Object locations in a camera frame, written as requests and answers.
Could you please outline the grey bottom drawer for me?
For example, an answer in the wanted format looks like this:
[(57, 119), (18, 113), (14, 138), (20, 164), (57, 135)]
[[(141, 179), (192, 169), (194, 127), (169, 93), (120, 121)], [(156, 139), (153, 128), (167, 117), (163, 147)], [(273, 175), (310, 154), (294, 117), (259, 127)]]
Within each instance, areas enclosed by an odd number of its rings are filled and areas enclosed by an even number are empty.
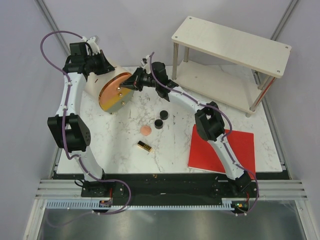
[(121, 108), (123, 108), (133, 97), (134, 92), (132, 90), (130, 90), (128, 92), (128, 94), (121, 96), (121, 97), (117, 97), (117, 100), (115, 101), (115, 103), (108, 109), (108, 113), (110, 114), (114, 114), (116, 112), (118, 112)]

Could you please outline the pink makeup sponge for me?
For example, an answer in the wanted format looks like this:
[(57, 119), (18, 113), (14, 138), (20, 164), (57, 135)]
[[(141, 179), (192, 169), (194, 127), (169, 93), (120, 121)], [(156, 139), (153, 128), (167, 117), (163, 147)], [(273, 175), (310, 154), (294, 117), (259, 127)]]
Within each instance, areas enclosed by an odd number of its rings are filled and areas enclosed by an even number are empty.
[(140, 128), (140, 133), (143, 135), (143, 136), (148, 136), (152, 133), (152, 129), (150, 126), (148, 125), (143, 125), (141, 128)]

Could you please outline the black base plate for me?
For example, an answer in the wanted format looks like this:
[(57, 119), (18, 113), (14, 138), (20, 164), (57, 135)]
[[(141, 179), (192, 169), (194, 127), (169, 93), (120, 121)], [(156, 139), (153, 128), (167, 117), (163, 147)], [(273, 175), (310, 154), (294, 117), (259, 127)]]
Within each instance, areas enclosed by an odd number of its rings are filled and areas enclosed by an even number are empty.
[(186, 195), (197, 197), (255, 198), (258, 195), (256, 182), (245, 178), (240, 186), (218, 173), (130, 173), (104, 174), (102, 181), (77, 179), (74, 182), (82, 187), (84, 197), (131, 197)]

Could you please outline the cream two-tier shelf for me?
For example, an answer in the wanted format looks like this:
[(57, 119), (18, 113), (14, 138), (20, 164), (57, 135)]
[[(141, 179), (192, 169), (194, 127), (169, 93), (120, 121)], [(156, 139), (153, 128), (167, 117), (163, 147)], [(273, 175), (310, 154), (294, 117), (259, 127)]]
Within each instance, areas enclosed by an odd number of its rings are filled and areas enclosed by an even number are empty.
[[(275, 80), (283, 77), (292, 47), (288, 44), (188, 16), (171, 37), (172, 79), (181, 87), (238, 109), (249, 117)], [(190, 50), (265, 75), (250, 82), (189, 59)]]

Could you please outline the black round jar upper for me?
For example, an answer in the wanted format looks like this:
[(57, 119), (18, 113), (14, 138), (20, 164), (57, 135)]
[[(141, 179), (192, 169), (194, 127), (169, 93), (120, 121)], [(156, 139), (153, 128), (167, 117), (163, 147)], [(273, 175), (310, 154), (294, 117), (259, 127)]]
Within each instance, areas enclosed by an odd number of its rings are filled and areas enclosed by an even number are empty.
[(159, 114), (161, 120), (167, 120), (169, 117), (169, 113), (166, 110), (162, 110)]

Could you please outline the orange top drawer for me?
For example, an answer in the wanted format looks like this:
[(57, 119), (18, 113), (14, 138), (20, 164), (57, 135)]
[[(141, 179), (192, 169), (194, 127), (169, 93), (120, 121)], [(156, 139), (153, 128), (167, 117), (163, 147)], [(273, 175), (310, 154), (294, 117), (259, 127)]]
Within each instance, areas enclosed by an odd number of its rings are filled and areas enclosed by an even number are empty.
[(100, 91), (99, 103), (105, 105), (109, 100), (116, 96), (120, 84), (127, 80), (132, 74), (124, 72), (112, 78)]

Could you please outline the black round jar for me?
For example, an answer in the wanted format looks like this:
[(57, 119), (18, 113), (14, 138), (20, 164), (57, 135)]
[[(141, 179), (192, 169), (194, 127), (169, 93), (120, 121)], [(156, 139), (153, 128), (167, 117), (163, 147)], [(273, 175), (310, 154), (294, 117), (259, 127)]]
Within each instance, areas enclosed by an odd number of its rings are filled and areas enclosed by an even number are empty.
[(167, 120), (169, 117), (169, 113), (166, 110), (162, 110), (159, 114), (161, 120)]
[(156, 119), (156, 120), (154, 121), (154, 127), (155, 127), (157, 130), (162, 129), (162, 128), (163, 128), (163, 125), (164, 125), (164, 123), (163, 123), (163, 121), (162, 121), (161, 119)]

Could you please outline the yellow drawer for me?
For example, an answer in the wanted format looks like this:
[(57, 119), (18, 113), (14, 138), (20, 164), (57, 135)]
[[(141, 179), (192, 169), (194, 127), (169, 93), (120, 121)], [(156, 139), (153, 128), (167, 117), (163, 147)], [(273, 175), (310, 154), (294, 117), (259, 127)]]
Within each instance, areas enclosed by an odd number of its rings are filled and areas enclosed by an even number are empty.
[(108, 113), (114, 113), (124, 107), (133, 97), (134, 92), (127, 88), (107, 87), (99, 96), (101, 109)]

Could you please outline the red notebook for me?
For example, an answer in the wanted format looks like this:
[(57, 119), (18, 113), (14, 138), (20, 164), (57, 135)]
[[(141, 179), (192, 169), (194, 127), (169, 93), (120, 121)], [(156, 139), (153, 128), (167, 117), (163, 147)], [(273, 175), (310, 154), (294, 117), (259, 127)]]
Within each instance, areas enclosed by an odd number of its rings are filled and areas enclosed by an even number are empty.
[[(227, 140), (240, 164), (256, 172), (254, 134), (250, 132), (233, 130)], [(189, 151), (188, 167), (214, 173), (225, 173), (223, 164), (210, 144), (198, 135), (197, 128), (192, 128), (191, 145)]]

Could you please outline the cream drawer organizer shell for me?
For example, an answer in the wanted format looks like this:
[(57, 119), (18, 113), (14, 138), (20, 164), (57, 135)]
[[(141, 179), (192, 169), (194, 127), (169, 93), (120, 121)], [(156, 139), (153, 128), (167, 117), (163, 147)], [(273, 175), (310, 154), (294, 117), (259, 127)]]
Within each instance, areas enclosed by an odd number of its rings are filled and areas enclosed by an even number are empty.
[(89, 74), (87, 78), (87, 83), (85, 85), (85, 92), (92, 96), (95, 100), (99, 101), (99, 95), (102, 88), (115, 76), (121, 73), (129, 73), (119, 64), (117, 64), (112, 59), (107, 59), (109, 63), (115, 67), (115, 70), (106, 74), (96, 75), (93, 72)]

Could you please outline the black round jar lower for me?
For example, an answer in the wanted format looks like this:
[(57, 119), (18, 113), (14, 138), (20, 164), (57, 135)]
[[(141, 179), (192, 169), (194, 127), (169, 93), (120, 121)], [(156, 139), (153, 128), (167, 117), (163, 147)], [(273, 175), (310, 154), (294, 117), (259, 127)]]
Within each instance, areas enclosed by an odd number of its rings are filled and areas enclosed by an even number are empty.
[(163, 128), (163, 125), (164, 125), (164, 123), (163, 123), (163, 121), (162, 121), (161, 119), (156, 119), (156, 120), (154, 121), (154, 127), (155, 127), (157, 130), (162, 129), (162, 128)]

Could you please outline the gold black lipstick box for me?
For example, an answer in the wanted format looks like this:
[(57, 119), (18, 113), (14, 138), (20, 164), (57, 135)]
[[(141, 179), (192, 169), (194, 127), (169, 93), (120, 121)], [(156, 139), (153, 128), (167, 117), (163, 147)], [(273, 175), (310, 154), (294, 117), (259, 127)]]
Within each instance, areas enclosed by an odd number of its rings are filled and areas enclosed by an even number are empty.
[(137, 146), (146, 150), (147, 152), (151, 152), (152, 151), (152, 147), (146, 143), (144, 143), (143, 141), (138, 141)]

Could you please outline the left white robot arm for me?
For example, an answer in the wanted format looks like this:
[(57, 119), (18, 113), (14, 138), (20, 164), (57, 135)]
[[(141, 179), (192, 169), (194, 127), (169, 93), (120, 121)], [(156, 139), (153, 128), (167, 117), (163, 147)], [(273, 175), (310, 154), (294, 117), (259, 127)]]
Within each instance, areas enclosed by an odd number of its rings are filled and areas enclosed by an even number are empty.
[(98, 46), (97, 36), (83, 37), (80, 42), (71, 43), (70, 55), (60, 69), (64, 77), (61, 102), (55, 116), (47, 119), (57, 146), (64, 149), (68, 160), (78, 163), (85, 181), (94, 182), (92, 191), (99, 197), (109, 193), (110, 185), (90, 148), (91, 132), (80, 116), (80, 108), (89, 75), (102, 75), (114, 70)]

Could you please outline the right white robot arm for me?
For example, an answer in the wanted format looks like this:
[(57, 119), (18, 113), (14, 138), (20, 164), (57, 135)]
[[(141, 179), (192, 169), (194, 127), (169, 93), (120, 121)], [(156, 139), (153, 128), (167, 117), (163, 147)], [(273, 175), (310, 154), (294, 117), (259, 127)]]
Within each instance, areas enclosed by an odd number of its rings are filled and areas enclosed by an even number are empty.
[(247, 186), (251, 182), (249, 170), (241, 165), (233, 152), (223, 120), (229, 122), (229, 119), (214, 101), (203, 103), (186, 93), (168, 77), (165, 64), (158, 61), (150, 65), (149, 73), (144, 67), (138, 67), (120, 86), (140, 92), (144, 87), (155, 88), (160, 98), (178, 104), (193, 113), (197, 134), (210, 144), (223, 165), (230, 182), (230, 193), (240, 197), (247, 191)]

